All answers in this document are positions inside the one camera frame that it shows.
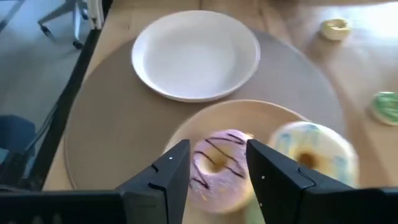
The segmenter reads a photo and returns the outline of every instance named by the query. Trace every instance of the white bowl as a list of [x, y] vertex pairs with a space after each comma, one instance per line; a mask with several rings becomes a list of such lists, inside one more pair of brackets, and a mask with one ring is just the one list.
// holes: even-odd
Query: white bowl
[[226, 96], [257, 70], [260, 45], [241, 22], [210, 11], [184, 11], [146, 27], [132, 48], [139, 78], [167, 98], [204, 102]]

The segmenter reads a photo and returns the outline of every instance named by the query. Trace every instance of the green donut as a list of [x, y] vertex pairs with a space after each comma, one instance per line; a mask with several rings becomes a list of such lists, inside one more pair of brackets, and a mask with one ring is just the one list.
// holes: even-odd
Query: green donut
[[397, 93], [388, 91], [377, 93], [374, 97], [373, 106], [380, 116], [392, 123], [398, 123]]

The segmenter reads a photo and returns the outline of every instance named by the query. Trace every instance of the table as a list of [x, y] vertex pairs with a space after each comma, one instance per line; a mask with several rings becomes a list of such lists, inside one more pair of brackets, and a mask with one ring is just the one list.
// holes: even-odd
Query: table
[[[380, 185], [397, 185], [398, 128], [373, 121], [367, 107], [377, 91], [398, 91], [398, 2], [365, 0], [115, 0], [86, 71], [86, 77], [112, 51], [133, 39], [153, 20], [181, 10], [204, 9], [235, 17], [302, 51], [331, 81], [345, 114], [348, 139], [385, 171]], [[317, 34], [322, 20], [344, 17], [353, 23], [343, 42]], [[63, 141], [44, 190], [71, 189]]]

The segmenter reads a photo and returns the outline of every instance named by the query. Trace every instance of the blue chair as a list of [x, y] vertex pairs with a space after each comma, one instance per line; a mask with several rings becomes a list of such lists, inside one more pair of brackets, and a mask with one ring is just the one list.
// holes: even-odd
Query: blue chair
[[35, 125], [34, 123], [15, 116], [4, 115], [0, 116], [0, 171], [2, 172], [4, 165], [7, 162], [7, 156], [10, 152], [24, 154], [26, 151], [31, 153], [29, 162], [34, 158], [34, 146], [30, 149], [26, 147], [35, 138]]

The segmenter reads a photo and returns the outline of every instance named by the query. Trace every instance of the yellow donut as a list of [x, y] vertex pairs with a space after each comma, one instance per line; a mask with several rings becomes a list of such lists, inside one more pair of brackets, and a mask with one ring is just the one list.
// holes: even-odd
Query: yellow donut
[[329, 19], [322, 22], [320, 32], [329, 40], [343, 40], [351, 28], [345, 19]]

